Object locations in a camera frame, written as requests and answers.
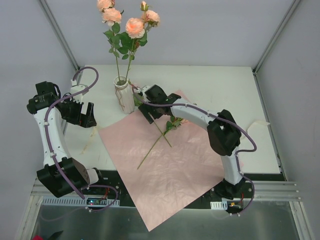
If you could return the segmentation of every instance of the white tabletop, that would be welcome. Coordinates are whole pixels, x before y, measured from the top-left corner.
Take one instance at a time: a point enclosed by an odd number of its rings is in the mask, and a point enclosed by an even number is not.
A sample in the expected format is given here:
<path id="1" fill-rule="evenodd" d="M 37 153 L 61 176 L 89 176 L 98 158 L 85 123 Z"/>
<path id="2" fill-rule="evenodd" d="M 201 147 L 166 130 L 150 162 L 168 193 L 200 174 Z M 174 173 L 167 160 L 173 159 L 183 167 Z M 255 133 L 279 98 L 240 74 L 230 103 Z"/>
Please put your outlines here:
<path id="1" fill-rule="evenodd" d="M 115 95 L 114 78 L 117 74 L 115 65 L 90 65 L 99 72 L 97 84 L 83 97 L 82 112 L 87 110 L 88 102 L 94 103 L 94 117 L 97 127 L 82 128 L 68 124 L 65 141 L 71 156 L 87 168 L 115 170 L 115 166 L 103 145 L 98 130 L 121 120 L 126 116 L 118 104 Z M 124 75 L 126 66 L 120 66 Z M 164 66 L 133 65 L 129 72 L 132 83 L 159 85 L 167 95 L 180 89 L 190 102 L 206 110 L 231 112 L 236 123 L 243 129 L 255 121 L 265 121 L 263 108 L 258 95 L 255 80 L 250 67 L 234 66 Z M 90 85 L 95 79 L 95 72 L 86 69 L 80 84 Z M 245 173 L 280 173 L 276 155 L 268 128 L 254 132 L 258 151 L 241 153 L 242 171 Z M 239 148 L 251 148 L 248 142 L 241 141 Z"/>

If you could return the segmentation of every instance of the rose bloom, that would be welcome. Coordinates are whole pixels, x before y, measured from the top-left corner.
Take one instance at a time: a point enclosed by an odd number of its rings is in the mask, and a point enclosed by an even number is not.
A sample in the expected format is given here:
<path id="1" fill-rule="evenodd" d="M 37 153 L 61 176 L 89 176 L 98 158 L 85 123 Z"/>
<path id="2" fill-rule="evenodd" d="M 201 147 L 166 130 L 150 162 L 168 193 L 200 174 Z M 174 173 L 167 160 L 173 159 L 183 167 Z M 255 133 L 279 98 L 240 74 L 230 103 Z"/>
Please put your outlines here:
<path id="1" fill-rule="evenodd" d="M 115 0 L 98 0 L 96 7 L 100 12 L 103 12 L 105 9 L 113 8 L 115 6 Z"/>
<path id="2" fill-rule="evenodd" d="M 110 27 L 116 23 L 121 23 L 121 13 L 115 8 L 108 8 L 102 13 L 102 22 L 107 23 Z"/>
<path id="3" fill-rule="evenodd" d="M 160 23 L 160 17 L 158 15 L 158 13 L 156 13 L 155 11 L 152 11 L 152 10 L 148 10 L 145 13 L 143 13 L 141 18 L 145 22 L 154 22 L 154 23 L 156 23 L 156 25 L 158 25 L 158 23 Z"/>
<path id="4" fill-rule="evenodd" d="M 145 24 L 140 18 L 130 18 L 125 25 L 125 31 L 132 39 L 142 38 L 145 34 Z"/>

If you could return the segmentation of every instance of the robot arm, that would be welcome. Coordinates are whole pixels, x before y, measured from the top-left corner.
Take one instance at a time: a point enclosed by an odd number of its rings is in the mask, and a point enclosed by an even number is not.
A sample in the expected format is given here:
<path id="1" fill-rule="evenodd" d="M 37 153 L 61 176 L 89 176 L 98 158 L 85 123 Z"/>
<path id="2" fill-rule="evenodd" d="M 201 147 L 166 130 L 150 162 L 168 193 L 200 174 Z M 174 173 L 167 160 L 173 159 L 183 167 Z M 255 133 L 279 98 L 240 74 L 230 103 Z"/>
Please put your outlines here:
<path id="1" fill-rule="evenodd" d="M 41 82 L 35 85 L 37 95 L 29 100 L 28 111 L 33 114 L 40 130 L 44 161 L 43 169 L 36 172 L 39 181 L 57 198 L 69 194 L 72 187 L 65 181 L 58 171 L 53 156 L 50 153 L 48 139 L 45 133 L 47 124 L 51 145 L 55 158 L 65 175 L 73 182 L 77 189 L 96 183 L 100 178 L 100 172 L 96 168 L 86 169 L 80 162 L 73 159 L 67 149 L 65 138 L 62 132 L 62 119 L 68 123 L 79 125 L 84 128 L 96 126 L 93 108 L 94 104 L 89 102 L 86 114 L 82 114 L 82 98 L 65 100 L 58 103 L 50 112 L 47 123 L 45 115 L 49 106 L 60 99 L 57 94 L 58 86 L 52 82 Z"/>
<path id="2" fill-rule="evenodd" d="M 224 179 L 215 187 L 215 191 L 221 197 L 233 199 L 245 182 L 239 172 L 236 159 L 241 132 L 236 127 L 209 116 L 213 114 L 235 124 L 231 113 L 227 110 L 222 112 L 204 111 L 177 94 L 172 93 L 167 96 L 157 85 L 142 88 L 140 95 L 147 102 L 139 106 L 139 110 L 150 124 L 154 121 L 153 119 L 158 119 L 162 115 L 169 115 L 186 119 L 208 132 L 210 146 L 221 156 L 224 168 Z"/>

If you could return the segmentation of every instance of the flower vase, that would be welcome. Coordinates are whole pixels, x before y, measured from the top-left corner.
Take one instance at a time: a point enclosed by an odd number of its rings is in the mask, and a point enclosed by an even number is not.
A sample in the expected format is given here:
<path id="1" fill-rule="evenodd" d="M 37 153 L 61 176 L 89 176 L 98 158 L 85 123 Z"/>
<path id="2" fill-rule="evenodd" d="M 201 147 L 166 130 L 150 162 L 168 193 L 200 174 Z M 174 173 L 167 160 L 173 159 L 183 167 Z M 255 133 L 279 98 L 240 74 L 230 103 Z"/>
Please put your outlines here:
<path id="1" fill-rule="evenodd" d="M 135 110 L 134 96 L 129 79 L 124 76 L 117 76 L 114 79 L 115 95 L 119 105 L 125 114 L 130 114 Z"/>

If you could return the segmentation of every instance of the pink wrapping paper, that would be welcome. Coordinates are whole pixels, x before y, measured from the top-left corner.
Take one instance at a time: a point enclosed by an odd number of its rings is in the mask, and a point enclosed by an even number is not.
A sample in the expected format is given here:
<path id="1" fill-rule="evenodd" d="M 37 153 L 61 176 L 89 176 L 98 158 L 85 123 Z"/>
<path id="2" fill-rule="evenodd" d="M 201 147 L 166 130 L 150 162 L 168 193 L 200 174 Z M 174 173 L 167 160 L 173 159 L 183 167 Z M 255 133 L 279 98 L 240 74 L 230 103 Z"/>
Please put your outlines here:
<path id="1" fill-rule="evenodd" d="M 162 116 L 156 120 L 162 132 L 169 119 Z M 221 158 L 211 149 L 208 133 L 191 122 L 165 135 L 172 147 L 162 137 L 138 170 L 161 135 L 140 111 L 99 134 L 149 231 L 224 178 Z"/>

